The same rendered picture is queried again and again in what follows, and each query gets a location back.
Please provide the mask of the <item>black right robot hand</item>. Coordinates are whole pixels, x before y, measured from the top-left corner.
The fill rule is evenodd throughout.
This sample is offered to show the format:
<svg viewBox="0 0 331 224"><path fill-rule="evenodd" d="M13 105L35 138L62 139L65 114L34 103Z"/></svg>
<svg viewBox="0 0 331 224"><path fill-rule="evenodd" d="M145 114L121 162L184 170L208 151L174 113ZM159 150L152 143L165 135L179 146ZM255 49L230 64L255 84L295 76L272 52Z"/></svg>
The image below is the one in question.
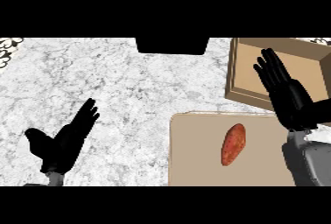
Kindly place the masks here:
<svg viewBox="0 0 331 224"><path fill-rule="evenodd" d="M272 48L261 50L252 69L269 93L278 121L289 131L315 130L331 123L331 98L313 102L301 82L291 78Z"/></svg>

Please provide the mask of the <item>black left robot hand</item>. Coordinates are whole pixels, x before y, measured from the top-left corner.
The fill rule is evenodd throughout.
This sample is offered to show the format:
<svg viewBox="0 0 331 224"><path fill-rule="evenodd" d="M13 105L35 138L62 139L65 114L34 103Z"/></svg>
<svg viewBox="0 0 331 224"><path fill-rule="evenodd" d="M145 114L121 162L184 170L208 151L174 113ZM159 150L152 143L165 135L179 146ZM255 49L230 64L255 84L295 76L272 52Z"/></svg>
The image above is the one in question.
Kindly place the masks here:
<svg viewBox="0 0 331 224"><path fill-rule="evenodd" d="M71 170L88 132L99 119L94 103L96 101L88 98L71 123L62 127L54 137L35 128L25 131L29 151L43 160L40 169L43 173L56 172L63 175Z"/></svg>

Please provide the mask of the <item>orange sweet potato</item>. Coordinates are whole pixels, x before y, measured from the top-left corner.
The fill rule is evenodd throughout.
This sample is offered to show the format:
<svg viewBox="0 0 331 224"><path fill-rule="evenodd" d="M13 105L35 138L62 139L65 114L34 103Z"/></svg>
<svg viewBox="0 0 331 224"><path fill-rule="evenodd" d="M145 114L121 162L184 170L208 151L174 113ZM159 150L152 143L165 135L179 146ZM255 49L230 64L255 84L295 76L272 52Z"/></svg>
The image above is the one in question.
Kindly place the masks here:
<svg viewBox="0 0 331 224"><path fill-rule="evenodd" d="M221 144L221 165L227 166L236 159L245 146L245 127L236 123L226 132Z"/></svg>

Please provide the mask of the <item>beige tray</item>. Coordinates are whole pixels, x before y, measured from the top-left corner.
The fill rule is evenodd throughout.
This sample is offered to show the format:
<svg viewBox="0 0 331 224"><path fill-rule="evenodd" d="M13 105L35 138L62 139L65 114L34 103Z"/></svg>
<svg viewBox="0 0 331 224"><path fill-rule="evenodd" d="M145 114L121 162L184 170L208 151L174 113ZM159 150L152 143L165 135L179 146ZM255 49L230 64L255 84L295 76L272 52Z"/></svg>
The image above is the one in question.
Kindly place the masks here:
<svg viewBox="0 0 331 224"><path fill-rule="evenodd" d="M245 127L245 147L221 165L226 132ZM170 119L171 186L292 186L282 144L286 129L272 115L177 114Z"/></svg>

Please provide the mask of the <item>black appliance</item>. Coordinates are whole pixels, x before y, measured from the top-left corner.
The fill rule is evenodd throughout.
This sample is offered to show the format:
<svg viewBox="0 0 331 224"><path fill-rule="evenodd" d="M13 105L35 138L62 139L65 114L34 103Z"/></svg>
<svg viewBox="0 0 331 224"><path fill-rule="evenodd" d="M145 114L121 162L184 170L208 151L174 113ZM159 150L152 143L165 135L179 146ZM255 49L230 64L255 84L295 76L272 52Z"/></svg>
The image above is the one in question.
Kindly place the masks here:
<svg viewBox="0 0 331 224"><path fill-rule="evenodd" d="M208 38L136 38L140 53L204 55Z"/></svg>

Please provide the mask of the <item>white patterned cloth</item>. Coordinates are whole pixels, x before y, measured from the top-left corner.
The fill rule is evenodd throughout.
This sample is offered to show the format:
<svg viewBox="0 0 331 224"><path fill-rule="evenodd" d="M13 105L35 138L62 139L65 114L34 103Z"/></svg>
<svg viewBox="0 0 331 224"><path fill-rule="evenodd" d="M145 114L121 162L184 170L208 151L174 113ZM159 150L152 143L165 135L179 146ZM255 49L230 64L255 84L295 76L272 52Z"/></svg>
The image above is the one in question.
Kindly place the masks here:
<svg viewBox="0 0 331 224"><path fill-rule="evenodd" d="M23 40L23 38L0 38L0 69L7 66L12 54L17 51L17 46Z"/></svg>

